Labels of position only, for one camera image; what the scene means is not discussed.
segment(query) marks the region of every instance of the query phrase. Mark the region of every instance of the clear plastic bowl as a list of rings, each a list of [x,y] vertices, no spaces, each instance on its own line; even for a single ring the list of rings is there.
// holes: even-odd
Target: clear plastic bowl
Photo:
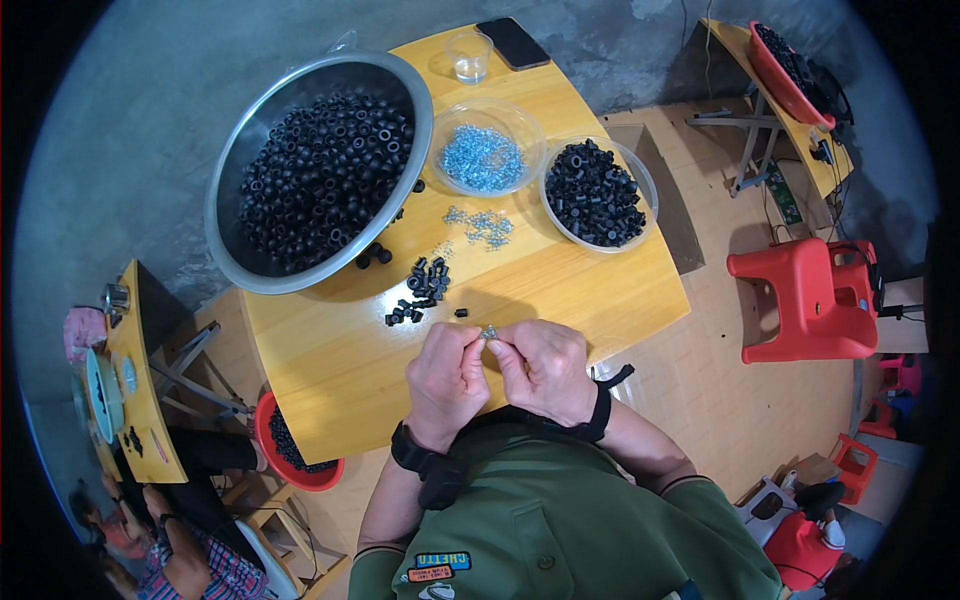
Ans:
[[[546,174],[550,169],[553,168],[554,163],[557,161],[557,156],[566,149],[567,145],[582,144],[588,139],[593,140],[593,143],[604,152],[607,150],[612,150],[613,163],[618,164],[626,169],[627,172],[630,173],[630,176],[634,178],[634,181],[636,181],[636,192],[640,196],[640,202],[636,204],[636,207],[640,212],[646,213],[647,225],[643,228],[643,232],[641,232],[640,235],[630,240],[623,246],[596,246],[594,244],[590,244],[590,242],[585,242],[564,227],[564,224],[560,222],[560,219],[557,218],[557,215],[553,214],[553,209],[550,207],[550,203],[546,200]],[[560,142],[547,155],[546,162],[544,163],[543,168],[540,170],[539,181],[540,201],[543,202],[543,208],[546,209],[546,214],[550,217],[550,221],[557,226],[557,229],[560,230],[560,233],[577,244],[580,244],[584,248],[596,250],[597,252],[603,252],[606,254],[616,254],[618,252],[632,250],[642,244],[643,240],[647,239],[647,237],[650,235],[650,232],[654,229],[654,224],[657,222],[657,212],[660,208],[660,201],[657,197],[657,187],[654,185],[653,178],[650,177],[650,172],[647,171],[647,168],[643,166],[643,163],[640,162],[640,159],[637,158],[634,153],[627,150],[626,147],[617,144],[611,139],[608,139],[607,137],[599,137],[597,135],[578,135],[576,137],[569,137],[568,139]]]
[[[481,192],[466,187],[444,171],[444,148],[453,140],[453,131],[460,125],[473,125],[480,129],[492,127],[514,140],[523,152],[527,171],[517,182],[496,192]],[[474,198],[499,198],[522,189],[540,175],[546,155],[546,136],[540,123],[529,112],[515,104],[498,98],[474,98],[454,105],[434,119],[433,141],[430,142],[430,166],[437,179],[450,189]]]

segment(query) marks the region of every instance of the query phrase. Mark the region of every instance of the black watch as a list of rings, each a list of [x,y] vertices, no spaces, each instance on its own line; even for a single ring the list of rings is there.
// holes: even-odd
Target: black watch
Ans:
[[[391,438],[391,454],[398,465],[420,476],[423,488],[417,498],[425,511],[442,511],[453,504],[467,480],[467,470],[445,454],[421,448],[410,437],[403,421]]]

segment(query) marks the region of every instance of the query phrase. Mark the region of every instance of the red plastic basin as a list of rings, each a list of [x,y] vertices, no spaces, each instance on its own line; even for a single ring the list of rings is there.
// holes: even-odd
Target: red plastic basin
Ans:
[[[836,127],[836,121],[828,114],[820,114],[806,99],[803,91],[793,83],[757,34],[758,24],[759,21],[750,22],[750,47],[747,50],[747,58],[750,59],[750,65],[757,76],[790,116],[807,125],[819,125],[825,132],[832,130]]]
[[[344,474],[344,459],[337,459],[337,466],[328,468],[319,473],[308,473],[302,470],[296,470],[293,465],[288,463],[282,455],[276,452],[276,442],[270,435],[270,417],[274,415],[276,409],[276,398],[273,392],[267,392],[260,398],[256,405],[256,412],[253,414],[253,431],[256,433],[256,440],[263,450],[263,455],[267,457],[267,463],[276,471],[280,477],[289,483],[297,486],[301,490],[308,492],[323,492],[337,485],[340,476]]]

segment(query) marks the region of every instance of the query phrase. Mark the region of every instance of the shoe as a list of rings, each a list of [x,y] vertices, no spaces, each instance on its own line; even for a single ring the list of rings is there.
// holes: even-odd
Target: shoe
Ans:
[[[782,490],[793,490],[793,485],[797,483],[797,470],[793,469],[786,475],[783,475],[783,482],[780,483]]]

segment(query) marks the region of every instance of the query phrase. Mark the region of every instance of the wrist strap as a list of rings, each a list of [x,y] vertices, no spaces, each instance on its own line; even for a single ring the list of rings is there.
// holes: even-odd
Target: wrist strap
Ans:
[[[467,478],[464,466],[445,454],[421,448],[410,437],[410,427],[397,424],[390,453],[398,465],[420,476],[423,487],[417,502],[425,511],[441,511],[453,504]]]
[[[160,518],[156,520],[156,536],[161,540],[170,541],[170,536],[167,535],[167,521],[171,518],[180,520],[176,515],[171,515],[170,513],[164,513],[160,515]]]
[[[607,430],[607,423],[610,422],[610,410],[613,403],[610,388],[619,385],[624,379],[632,375],[634,371],[634,366],[627,364],[610,379],[606,381],[595,381],[597,384],[597,401],[593,406],[593,416],[590,417],[589,422],[580,423],[573,427],[562,427],[552,419],[545,419],[533,413],[528,413],[527,424],[542,429],[543,431],[563,433],[581,442],[596,444],[600,440],[603,440],[605,431]]]

